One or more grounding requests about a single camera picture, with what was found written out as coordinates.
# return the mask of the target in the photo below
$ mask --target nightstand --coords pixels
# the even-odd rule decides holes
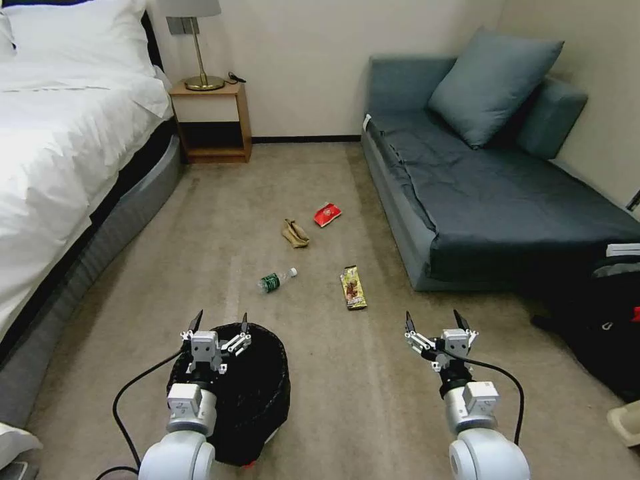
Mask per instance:
[[[181,81],[169,94],[189,163],[249,161],[251,126],[244,84],[194,91]]]

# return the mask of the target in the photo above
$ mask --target white bedding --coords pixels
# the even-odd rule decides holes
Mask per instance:
[[[170,116],[156,78],[0,63],[0,339],[88,228],[119,170]]]

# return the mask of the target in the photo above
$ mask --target water bottle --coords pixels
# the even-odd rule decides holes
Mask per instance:
[[[298,274],[298,270],[290,268],[286,273],[272,273],[263,277],[258,282],[258,288],[262,293],[272,292],[280,287],[284,282],[290,278],[294,278]]]

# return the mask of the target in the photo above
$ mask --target sofa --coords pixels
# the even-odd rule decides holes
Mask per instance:
[[[374,57],[361,142],[417,291],[558,289],[640,223],[554,159],[587,102],[546,77],[484,148],[427,108],[454,58]]]

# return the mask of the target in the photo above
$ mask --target green bottle label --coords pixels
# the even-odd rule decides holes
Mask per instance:
[[[277,274],[272,273],[262,278],[262,284],[265,286],[267,293],[269,293],[276,290],[280,286],[280,279],[278,278]]]

